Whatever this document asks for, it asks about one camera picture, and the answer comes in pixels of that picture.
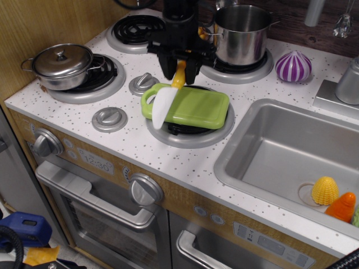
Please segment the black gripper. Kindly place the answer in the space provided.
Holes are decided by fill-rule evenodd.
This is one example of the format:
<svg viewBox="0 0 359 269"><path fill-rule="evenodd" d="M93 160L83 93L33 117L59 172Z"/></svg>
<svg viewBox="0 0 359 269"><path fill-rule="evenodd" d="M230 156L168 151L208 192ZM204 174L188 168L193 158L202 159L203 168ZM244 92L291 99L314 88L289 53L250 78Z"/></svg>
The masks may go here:
<svg viewBox="0 0 359 269"><path fill-rule="evenodd" d="M188 19L165 17L165 27L146 34L148 52L156 54L163 72L171 80L177 70L177 61L185 60L185 78L188 85L195 82L200 68L215 59L215 46L198 34L201 23L196 16Z"/></svg>

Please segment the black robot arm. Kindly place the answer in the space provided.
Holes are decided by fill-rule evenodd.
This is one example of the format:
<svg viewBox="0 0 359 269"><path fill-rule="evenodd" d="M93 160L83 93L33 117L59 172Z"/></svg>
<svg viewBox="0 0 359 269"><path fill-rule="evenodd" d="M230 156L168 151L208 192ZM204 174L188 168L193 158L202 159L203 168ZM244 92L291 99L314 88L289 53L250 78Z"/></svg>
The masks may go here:
<svg viewBox="0 0 359 269"><path fill-rule="evenodd" d="M185 61L186 84L195 82L202 65L215 58L216 47L198 34L200 1L164 1L162 18L165 27L146 34L148 53L157 55L164 76L171 80L177 62Z"/></svg>

